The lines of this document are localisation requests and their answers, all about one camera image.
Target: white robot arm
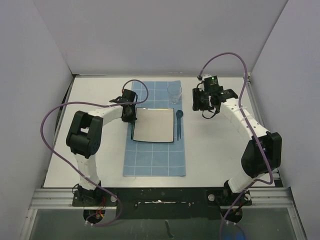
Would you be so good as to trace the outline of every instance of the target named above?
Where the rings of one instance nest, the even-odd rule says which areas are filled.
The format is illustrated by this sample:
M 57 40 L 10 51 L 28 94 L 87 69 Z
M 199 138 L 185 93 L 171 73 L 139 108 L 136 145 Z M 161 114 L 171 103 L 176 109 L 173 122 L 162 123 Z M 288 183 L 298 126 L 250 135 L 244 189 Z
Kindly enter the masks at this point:
M 255 179 L 260 178 L 268 172 L 265 161 L 258 148 L 258 144 L 253 138 L 253 133 L 249 129 L 245 118 L 253 127 L 267 157 L 272 170 L 281 164 L 282 138 L 275 132 L 270 133 L 260 125 L 254 117 L 242 106 L 245 118 L 240 112 L 238 96 L 232 89 L 224 90 L 219 86 L 217 76 L 206 75 L 205 79 L 192 90 L 194 111 L 211 111 L 222 113 L 234 125 L 240 133 L 247 147 L 241 158 L 241 168 L 238 173 L 228 180 L 224 187 L 230 190 L 230 194 L 242 192 Z
M 119 119 L 122 117 L 123 107 L 122 106 L 111 106 L 111 107 L 104 107 L 99 108 L 94 111 L 89 111 L 87 114 L 88 116 L 92 117 L 99 117 L 103 119 L 102 127 L 107 123 L 115 119 Z M 74 154 L 76 159 L 76 163 L 78 165 L 79 171 L 81 171 L 88 179 L 93 181 L 95 184 L 100 183 L 100 179 L 97 174 L 97 167 L 96 167 L 96 154 L 89 156 L 86 158 L 84 155 L 81 154 Z M 87 190 L 94 190 L 96 186 L 85 180 L 83 177 L 80 176 L 79 185 Z
M 96 153 L 101 144 L 103 126 L 119 118 L 125 123 L 134 123 L 136 120 L 135 104 L 114 105 L 115 103 L 134 103 L 136 100 L 137 94 L 134 91 L 124 89 L 122 96 L 110 101 L 110 107 L 98 108 L 89 112 L 77 111 L 74 114 L 66 137 L 66 145 L 74 154 L 79 171 L 97 185 L 101 185 L 101 182 L 97 174 Z M 89 206 L 101 200 L 101 196 L 98 196 L 97 193 L 98 188 L 82 176 L 77 189 L 81 201 L 88 203 Z

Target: gray wall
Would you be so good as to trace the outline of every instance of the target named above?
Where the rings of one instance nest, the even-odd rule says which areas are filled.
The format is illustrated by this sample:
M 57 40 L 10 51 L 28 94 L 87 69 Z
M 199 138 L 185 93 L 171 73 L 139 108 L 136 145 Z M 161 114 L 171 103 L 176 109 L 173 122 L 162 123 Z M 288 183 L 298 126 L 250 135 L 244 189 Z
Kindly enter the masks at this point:
M 320 1 L 289 0 L 252 72 L 263 119 L 283 138 L 281 178 L 319 239 Z
M 222 52 L 252 70 L 287 0 L 33 0 L 74 74 L 197 75 Z M 243 75 L 230 56 L 208 66 Z
M 40 123 L 72 76 L 32 0 L 0 1 L 0 32 L 0 239 L 16 240 L 49 163 Z

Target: white tabletop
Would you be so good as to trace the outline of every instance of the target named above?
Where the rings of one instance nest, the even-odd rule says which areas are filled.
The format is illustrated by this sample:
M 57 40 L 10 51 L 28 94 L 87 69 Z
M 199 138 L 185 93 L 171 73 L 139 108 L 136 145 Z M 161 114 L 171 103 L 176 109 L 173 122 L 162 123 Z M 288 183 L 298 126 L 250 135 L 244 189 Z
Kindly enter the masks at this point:
M 121 95 L 123 84 L 131 77 L 76 77 L 69 102 L 82 101 L 107 104 Z M 193 111 L 192 89 L 199 83 L 195 77 L 139 77 L 141 81 L 181 81 L 184 124 L 186 176 L 123 176 L 128 124 L 116 119 L 104 126 L 101 146 L 96 154 L 97 173 L 103 187 L 222 187 L 241 167 L 241 157 L 247 143 L 234 126 L 222 115 L 213 119 L 202 118 L 200 111 Z M 238 95 L 243 85 L 240 77 L 220 77 L 224 89 L 233 89 Z M 247 91 L 242 104 L 254 114 Z M 72 164 L 77 162 L 66 137 L 76 111 L 96 109 L 88 105 L 66 107 L 54 149 Z M 261 179 L 269 180 L 269 175 Z M 45 188 L 71 188 L 79 182 L 79 175 L 63 160 L 52 155 L 44 182 Z M 267 186 L 257 182 L 255 187 Z

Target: glass panel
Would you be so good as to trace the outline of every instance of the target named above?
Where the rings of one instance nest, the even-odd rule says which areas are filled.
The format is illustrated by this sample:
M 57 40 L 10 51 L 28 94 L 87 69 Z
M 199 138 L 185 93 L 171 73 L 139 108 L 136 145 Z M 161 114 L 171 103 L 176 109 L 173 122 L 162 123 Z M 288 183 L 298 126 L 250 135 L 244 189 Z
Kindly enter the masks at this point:
M 104 220 L 115 216 L 108 210 Z M 34 222 L 31 240 L 217 240 L 220 220 L 191 218 L 182 220 L 118 220 L 110 227 L 84 226 L 82 209 L 40 209 Z M 224 240 L 295 240 L 286 208 L 245 208 L 240 226 L 225 225 Z

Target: blue cloth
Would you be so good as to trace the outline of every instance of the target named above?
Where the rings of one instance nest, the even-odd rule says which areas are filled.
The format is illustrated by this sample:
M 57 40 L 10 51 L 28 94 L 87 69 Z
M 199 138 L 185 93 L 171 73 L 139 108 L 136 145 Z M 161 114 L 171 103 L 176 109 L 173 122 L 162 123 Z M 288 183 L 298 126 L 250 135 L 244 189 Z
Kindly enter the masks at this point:
M 137 104 L 138 108 L 173 108 L 174 109 L 174 141 L 169 143 L 152 143 L 133 141 L 132 126 L 128 125 L 123 176 L 170 176 L 186 175 L 184 123 L 181 119 L 181 139 L 177 141 L 177 110 L 182 110 L 182 99 L 177 104 L 168 101 L 168 86 L 181 85 L 180 81 L 146 81 L 149 90 L 148 100 Z M 134 81 L 132 90 L 138 95 L 138 100 L 147 96 L 143 85 Z

